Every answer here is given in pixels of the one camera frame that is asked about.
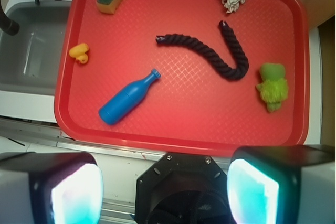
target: yellow rubber duck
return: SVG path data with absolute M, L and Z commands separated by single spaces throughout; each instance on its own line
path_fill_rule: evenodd
M 85 43 L 81 43 L 79 45 L 76 45 L 72 47 L 69 50 L 70 57 L 75 58 L 76 61 L 78 61 L 81 64 L 85 64 L 88 62 L 89 57 L 86 54 L 87 51 L 89 51 L 89 46 Z

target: red tray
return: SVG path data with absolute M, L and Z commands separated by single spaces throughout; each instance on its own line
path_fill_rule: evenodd
M 156 35 L 198 38 L 235 67 L 220 20 L 234 30 L 250 68 L 240 81 L 221 78 L 198 54 L 157 46 Z M 89 45 L 89 62 L 68 56 Z M 268 113 L 256 84 L 265 62 L 282 63 L 289 98 Z M 98 110 L 128 83 L 156 68 L 162 75 L 143 102 L 114 126 Z M 123 0 L 114 15 L 96 0 L 73 0 L 55 95 L 55 115 L 69 136 L 87 142 L 231 156 L 241 145 L 303 143 L 308 131 L 309 46 L 299 0 L 247 0 L 226 14 L 221 0 Z

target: blue plastic bottle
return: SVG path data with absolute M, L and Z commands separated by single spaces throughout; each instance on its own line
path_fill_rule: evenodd
M 153 69 L 146 78 L 128 84 L 99 110 L 100 118 L 109 125 L 118 123 L 144 99 L 149 86 L 160 77 Z

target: bottle neck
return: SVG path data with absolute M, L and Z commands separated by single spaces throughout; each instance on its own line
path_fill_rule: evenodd
M 143 79 L 143 82 L 144 82 L 145 84 L 150 85 L 150 84 L 152 84 L 152 82 L 154 82 L 156 79 L 158 79 L 158 77 L 155 76 L 155 74 L 150 73 L 146 78 Z

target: stainless steel sink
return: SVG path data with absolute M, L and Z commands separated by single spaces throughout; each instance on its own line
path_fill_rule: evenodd
M 0 32 L 0 90 L 54 95 L 70 4 L 28 2 L 9 9 L 20 31 Z

